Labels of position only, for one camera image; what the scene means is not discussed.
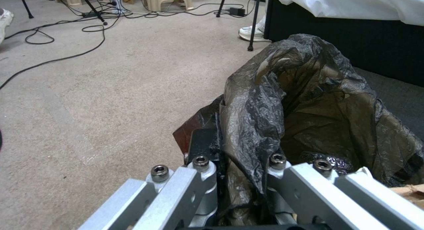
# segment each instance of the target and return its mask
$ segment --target beige carpet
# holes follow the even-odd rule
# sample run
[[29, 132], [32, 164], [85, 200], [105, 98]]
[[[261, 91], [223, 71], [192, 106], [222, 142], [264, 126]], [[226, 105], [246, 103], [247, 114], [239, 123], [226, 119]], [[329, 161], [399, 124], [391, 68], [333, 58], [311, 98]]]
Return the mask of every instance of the beige carpet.
[[[0, 7], [15, 13], [8, 35], [77, 19], [56, 1], [27, 3], [32, 20], [20, 0], [0, 0]], [[75, 8], [89, 11], [87, 5]], [[145, 12], [140, 1], [127, 8]], [[268, 45], [256, 43], [248, 52], [248, 43], [238, 38], [238, 29], [252, 19], [122, 18], [106, 31], [98, 50], [13, 79], [0, 91], [0, 229], [76, 229], [128, 178], [144, 179], [156, 164], [181, 165], [172, 132], [220, 95], [227, 77]], [[26, 67], [95, 47], [101, 34], [81, 28], [98, 24], [43, 29], [56, 39], [52, 44], [26, 44], [29, 33], [4, 41], [0, 83]]]

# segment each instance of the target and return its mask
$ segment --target person's leg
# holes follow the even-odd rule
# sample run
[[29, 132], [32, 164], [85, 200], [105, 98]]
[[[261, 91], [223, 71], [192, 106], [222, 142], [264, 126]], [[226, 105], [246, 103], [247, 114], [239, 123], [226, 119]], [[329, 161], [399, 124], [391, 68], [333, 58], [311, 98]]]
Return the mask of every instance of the person's leg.
[[3, 42], [5, 36], [6, 36], [6, 26], [10, 25], [10, 22], [12, 22], [13, 19], [13, 13], [0, 8], [0, 44]]
[[[265, 9], [268, 7], [268, 0], [265, 1]], [[256, 23], [255, 35], [253, 37], [254, 42], [265, 41], [264, 39], [264, 30], [265, 30], [265, 20], [266, 15]], [[250, 35], [252, 34], [252, 26], [243, 27], [239, 30], [239, 36], [244, 40], [250, 40]]]

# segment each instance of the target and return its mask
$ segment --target power adapter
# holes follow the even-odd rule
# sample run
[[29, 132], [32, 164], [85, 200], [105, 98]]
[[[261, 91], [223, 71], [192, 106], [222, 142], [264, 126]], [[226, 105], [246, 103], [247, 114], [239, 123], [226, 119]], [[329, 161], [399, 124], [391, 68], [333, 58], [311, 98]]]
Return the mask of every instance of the power adapter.
[[230, 15], [243, 17], [245, 16], [246, 10], [242, 8], [230, 7]]

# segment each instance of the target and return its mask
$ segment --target power strip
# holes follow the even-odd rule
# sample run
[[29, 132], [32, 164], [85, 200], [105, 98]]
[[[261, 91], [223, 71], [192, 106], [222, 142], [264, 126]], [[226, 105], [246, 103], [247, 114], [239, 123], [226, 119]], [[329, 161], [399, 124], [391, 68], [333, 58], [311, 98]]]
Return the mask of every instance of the power strip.
[[121, 5], [122, 0], [111, 0], [111, 5], [115, 7], [114, 10], [112, 10], [112, 13], [114, 14], [124, 14], [124, 8]]

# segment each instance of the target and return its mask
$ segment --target bolt head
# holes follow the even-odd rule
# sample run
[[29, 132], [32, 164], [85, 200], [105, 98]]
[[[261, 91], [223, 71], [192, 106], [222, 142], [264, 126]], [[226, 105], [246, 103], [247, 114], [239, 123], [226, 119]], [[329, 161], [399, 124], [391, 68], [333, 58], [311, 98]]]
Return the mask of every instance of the bolt head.
[[277, 170], [282, 170], [286, 168], [286, 156], [280, 153], [273, 153], [269, 158], [270, 166]]
[[209, 167], [209, 159], [206, 156], [197, 156], [193, 159], [193, 167], [199, 171], [205, 171]]
[[156, 165], [150, 170], [153, 181], [163, 182], [168, 179], [169, 171], [166, 165]]
[[331, 170], [333, 170], [333, 166], [325, 159], [317, 159], [313, 162], [312, 166], [326, 178], [330, 176]]

